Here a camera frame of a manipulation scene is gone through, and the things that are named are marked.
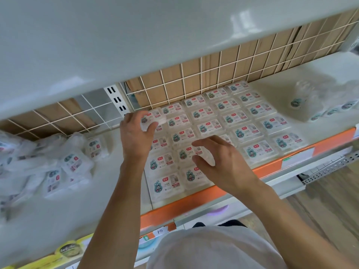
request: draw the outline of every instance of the floor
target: floor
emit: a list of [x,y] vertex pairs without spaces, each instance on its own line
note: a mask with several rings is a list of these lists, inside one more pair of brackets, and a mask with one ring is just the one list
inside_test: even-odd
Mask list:
[[[359,265],[359,161],[344,167],[284,200],[341,253]],[[273,245],[253,213],[239,219]],[[144,269],[143,264],[137,269]]]

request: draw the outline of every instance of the wire grid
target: wire grid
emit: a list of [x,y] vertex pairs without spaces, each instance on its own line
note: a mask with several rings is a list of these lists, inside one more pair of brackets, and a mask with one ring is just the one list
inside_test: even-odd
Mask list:
[[[142,86],[143,86],[143,89],[142,89],[142,90],[137,90],[137,91],[134,91],[134,92],[126,92],[126,90],[124,90],[124,91],[125,91],[126,95],[138,94],[138,93],[140,93],[140,92],[145,92],[145,93],[146,93],[146,96],[147,96],[147,99],[148,99],[149,104],[146,105],[146,106],[140,107],[140,108],[135,108],[135,110],[138,110],[138,109],[145,109],[145,108],[156,108],[156,105],[160,105],[160,104],[163,104],[163,103],[170,103],[170,101],[174,102],[176,99],[183,99],[183,97],[184,97],[184,98],[187,98],[187,97],[193,96],[193,95],[198,94],[198,93],[201,93],[201,94],[202,94],[203,92],[205,92],[205,91],[207,91],[207,90],[214,89],[214,88],[218,88],[218,87],[220,87],[221,85],[223,85],[223,84],[225,84],[225,83],[228,83],[228,82],[233,83],[233,82],[236,81],[236,80],[241,80],[241,79],[244,79],[244,78],[246,78],[246,80],[248,81],[249,76],[252,75],[252,74],[254,74],[254,73],[261,72],[260,77],[259,77],[259,79],[260,79],[260,78],[263,77],[263,72],[264,72],[265,69],[269,69],[269,68],[275,67],[274,73],[276,73],[276,72],[277,72],[277,68],[278,68],[279,65],[282,65],[282,64],[285,64],[285,63],[289,63],[288,68],[290,68],[290,66],[291,66],[291,64],[292,64],[292,61],[295,60],[295,59],[299,59],[299,58],[303,58],[302,61],[301,61],[301,63],[300,63],[300,64],[302,64],[303,61],[304,61],[304,59],[305,59],[305,57],[308,56],[308,55],[311,55],[311,54],[313,54],[313,53],[316,54],[315,57],[312,59],[312,60],[314,60],[314,59],[317,58],[318,52],[319,52],[319,51],[322,51],[322,50],[324,50],[324,49],[327,49],[326,54],[325,54],[325,55],[327,55],[327,54],[330,52],[330,50],[331,50],[334,46],[339,45],[339,44],[341,44],[341,43],[343,43],[343,42],[345,41],[345,40],[342,40],[342,41],[338,41],[338,40],[339,40],[339,38],[342,36],[342,34],[343,34],[344,31],[346,30],[346,28],[347,28],[348,26],[353,26],[354,24],[356,24],[356,23],[359,22],[359,21],[351,22],[352,19],[354,18],[354,16],[356,15],[357,11],[358,11],[358,9],[356,9],[356,10],[354,11],[352,17],[349,19],[349,21],[347,21],[347,23],[346,23],[345,25],[342,25],[342,26],[340,26],[340,27],[336,27],[336,28],[333,28],[333,29],[331,29],[331,30],[329,30],[329,31],[326,31],[326,32],[322,32],[322,33],[321,33],[321,30],[322,30],[322,28],[324,27],[324,25],[325,25],[325,23],[326,23],[326,21],[327,21],[327,18],[326,18],[325,21],[323,22],[323,24],[321,25],[320,30],[318,31],[318,34],[315,35],[315,36],[311,36],[311,37],[305,38],[305,36],[306,36],[306,34],[307,34],[307,32],[308,32],[308,30],[309,30],[311,24],[312,24],[312,23],[309,23],[309,24],[308,24],[308,27],[307,27],[307,29],[306,29],[304,35],[303,35],[303,39],[301,39],[301,40],[298,40],[298,41],[294,41],[294,42],[292,42],[292,43],[289,43],[291,40],[293,40],[293,35],[294,35],[294,30],[295,30],[295,28],[293,28],[292,31],[291,31],[291,33],[290,33],[290,35],[289,35],[289,38],[288,38],[288,40],[287,40],[287,43],[286,43],[285,45],[283,45],[283,46],[280,46],[280,47],[277,47],[277,48],[273,48],[273,45],[274,45],[275,40],[276,40],[276,37],[277,37],[277,35],[278,35],[278,33],[276,33],[275,36],[274,36],[272,45],[271,45],[271,47],[270,47],[270,50],[268,50],[268,51],[261,52],[261,53],[256,53],[256,52],[257,52],[257,49],[258,49],[258,44],[259,44],[259,39],[258,39],[257,42],[256,42],[256,48],[255,48],[254,54],[251,55],[251,56],[249,56],[249,57],[239,59],[239,56],[240,56],[240,45],[239,45],[236,61],[233,61],[233,62],[230,62],[230,63],[226,63],[226,64],[221,65],[221,57],[222,57],[222,51],[221,51],[221,52],[219,52],[219,63],[218,63],[219,65],[218,65],[217,67],[214,67],[214,68],[211,68],[211,69],[208,69],[208,70],[204,70],[204,71],[203,71],[203,69],[202,69],[202,57],[200,57],[200,58],[199,58],[199,59],[200,59],[200,72],[198,72],[198,73],[194,73],[194,74],[191,74],[191,75],[188,75],[188,76],[183,76],[183,65],[182,65],[182,63],[180,63],[180,66],[181,66],[181,78],[176,79],[176,80],[172,80],[172,81],[165,82],[165,81],[164,81],[164,78],[163,78],[162,70],[159,70],[159,71],[160,71],[160,74],[161,74],[161,78],[162,78],[162,84],[159,84],[159,85],[155,85],[155,86],[151,86],[151,87],[147,87],[147,88],[146,88],[145,85],[144,85],[144,82],[143,82],[143,80],[142,80],[142,77],[140,76],[139,78],[140,78],[141,84],[142,84]],[[339,17],[339,18],[337,19],[336,23],[335,23],[333,26],[336,26],[336,25],[338,24],[340,18],[341,18],[341,17]],[[340,32],[340,34],[337,36],[337,38],[335,39],[335,41],[334,41],[333,44],[331,44],[331,45],[329,45],[329,46],[326,46],[326,47],[323,47],[323,45],[324,45],[324,43],[325,43],[325,41],[326,41],[326,40],[324,40],[318,50],[310,51],[310,48],[312,47],[312,45],[313,45],[314,42],[316,41],[317,37],[322,36],[322,35],[324,35],[324,34],[328,34],[328,35],[329,35],[329,33],[331,33],[332,31],[336,31],[336,30],[339,30],[339,29],[343,29],[343,30],[342,30],[342,31]],[[296,53],[297,53],[297,51],[298,51],[298,49],[299,49],[301,43],[302,43],[303,41],[307,41],[307,40],[310,40],[310,39],[314,39],[314,40],[313,40],[313,42],[311,43],[311,45],[310,45],[310,47],[308,48],[308,50],[306,51],[306,53],[303,54],[303,55],[301,55],[301,56],[297,56],[297,57],[296,57],[295,55],[296,55]],[[294,44],[298,44],[298,47],[296,48],[296,50],[295,50],[295,52],[294,52],[293,58],[288,59],[288,60],[284,60],[284,61],[281,62],[280,60],[283,58],[283,55],[284,55],[284,53],[285,53],[285,48],[288,47],[288,46],[294,45]],[[283,51],[282,51],[282,53],[281,53],[281,55],[280,55],[280,58],[279,58],[279,62],[276,63],[276,64],[274,64],[274,65],[271,65],[271,66],[268,66],[268,67],[267,67],[266,65],[267,65],[267,62],[268,62],[270,53],[271,53],[272,51],[275,51],[275,50],[278,50],[278,49],[283,49]],[[267,55],[267,58],[266,58],[266,61],[265,61],[265,64],[264,64],[263,68],[252,72],[251,69],[252,69],[252,65],[253,65],[253,62],[254,62],[254,58],[255,58],[256,56],[263,55],[263,54],[266,54],[266,53],[268,53],[268,55]],[[244,61],[244,60],[246,60],[246,59],[252,59],[252,60],[251,60],[251,63],[250,63],[250,66],[249,66],[249,71],[248,71],[248,73],[247,73],[247,74],[244,74],[244,75],[241,75],[241,76],[238,76],[238,77],[235,77],[238,62]],[[230,64],[235,64],[232,79],[219,82],[220,69],[221,69],[221,67],[228,66],[228,65],[230,65]],[[214,85],[211,85],[211,86],[209,86],[209,87],[204,88],[204,87],[203,87],[203,83],[202,83],[203,73],[209,72],[209,71],[213,71],[213,70],[218,70],[217,82],[216,82],[216,84],[214,84]],[[186,93],[185,79],[186,79],[186,78],[189,78],[189,77],[192,77],[192,76],[196,76],[196,75],[200,75],[200,90],[196,90],[196,91],[193,91],[193,92],[190,92],[190,93]],[[169,97],[168,97],[168,94],[167,94],[166,85],[168,85],[168,84],[170,84],[170,83],[177,82],[177,81],[179,81],[179,80],[182,81],[184,94],[183,94],[183,95],[180,95],[180,96],[177,96],[177,97],[174,97],[174,98],[169,98]],[[150,97],[148,96],[148,90],[153,89],[153,88],[156,88],[156,87],[161,87],[161,86],[164,87],[165,94],[166,94],[166,100],[161,101],[161,102],[157,102],[157,103],[151,103]]]
[[[84,96],[83,96],[83,98],[84,98],[84,99],[86,100],[86,102],[91,106],[90,109],[83,110],[83,111],[78,112],[78,113],[76,113],[76,114],[72,114],[63,104],[61,104],[60,102],[57,102],[57,103],[69,114],[69,116],[66,116],[66,117],[64,117],[64,118],[57,119],[57,120],[52,121],[52,122],[51,122],[49,119],[47,119],[45,116],[43,116],[41,113],[39,113],[38,111],[33,110],[34,113],[36,113],[37,115],[39,115],[39,116],[40,116],[42,119],[44,119],[47,123],[46,123],[46,124],[43,124],[43,125],[41,125],[41,126],[37,126],[37,127],[31,128],[31,129],[26,129],[26,128],[24,128],[23,126],[21,126],[20,124],[14,122],[14,121],[11,120],[11,119],[7,119],[7,120],[8,120],[9,122],[15,124],[16,126],[18,126],[18,127],[20,127],[21,129],[24,130],[24,131],[22,131],[22,132],[20,132],[20,133],[17,133],[16,135],[21,135],[21,134],[23,134],[23,133],[29,133],[29,134],[33,135],[35,138],[37,138],[37,139],[41,139],[41,138],[40,138],[38,135],[36,135],[36,134],[33,132],[33,130],[38,129],[38,128],[41,128],[41,127],[43,127],[43,126],[47,126],[47,125],[53,126],[53,127],[56,128],[59,132],[61,132],[62,134],[64,134],[64,135],[67,136],[67,137],[71,136],[72,134],[66,134],[63,130],[61,130],[61,129],[55,124],[56,122],[59,122],[59,121],[64,120],[64,119],[67,119],[67,118],[69,118],[69,117],[74,118],[74,119],[83,127],[83,130],[79,131],[80,133],[90,132],[91,129],[96,128],[96,127],[101,126],[101,125],[106,125],[106,126],[108,127],[108,129],[114,128],[114,126],[109,126],[108,123],[109,123],[109,122],[112,122],[112,121],[114,121],[114,120],[116,120],[116,119],[118,119],[118,118],[120,117],[120,115],[119,115],[119,117],[117,117],[117,118],[115,118],[115,119],[111,119],[111,120],[105,122],[105,120],[102,118],[102,116],[101,116],[101,115],[97,112],[97,110],[96,110],[97,108],[102,107],[102,106],[105,106],[105,105],[108,105],[108,104],[110,104],[110,103],[112,103],[112,102],[104,103],[104,104],[102,104],[102,105],[93,107],[92,104],[90,104],[89,101],[88,101]],[[94,110],[94,111],[98,114],[98,116],[100,116],[100,118],[102,119],[103,123],[99,123],[99,124],[97,124],[97,125],[95,125],[95,126],[91,126],[91,127],[86,127],[82,122],[79,121],[79,119],[76,118],[76,115],[81,114],[81,113],[85,113],[85,112],[88,112],[88,111],[91,111],[91,110]]]

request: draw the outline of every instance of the person's right hand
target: person's right hand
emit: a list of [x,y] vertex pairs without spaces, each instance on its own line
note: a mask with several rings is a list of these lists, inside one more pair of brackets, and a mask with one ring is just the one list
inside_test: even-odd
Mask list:
[[197,155],[193,156],[192,160],[210,181],[227,193],[234,196],[243,195],[260,183],[236,148],[219,136],[195,140],[192,145],[204,146],[211,152],[215,166],[209,165],[204,158]]

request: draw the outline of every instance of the white shirt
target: white shirt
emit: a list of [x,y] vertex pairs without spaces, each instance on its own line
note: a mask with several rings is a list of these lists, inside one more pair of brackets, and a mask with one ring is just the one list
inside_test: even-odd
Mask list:
[[287,268],[281,255],[246,227],[195,227],[166,235],[147,269]]

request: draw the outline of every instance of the hand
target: hand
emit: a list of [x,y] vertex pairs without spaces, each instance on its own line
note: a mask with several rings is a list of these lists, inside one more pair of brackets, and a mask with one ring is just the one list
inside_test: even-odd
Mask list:
[[148,157],[158,122],[151,123],[146,132],[142,131],[141,118],[147,113],[147,110],[127,113],[119,124],[125,160],[146,161]]
[[199,169],[222,190],[233,196],[242,196],[254,189],[260,180],[247,165],[236,148],[214,135],[195,140],[193,146],[204,146],[215,160],[215,166],[209,165],[200,156],[193,156],[193,162]]

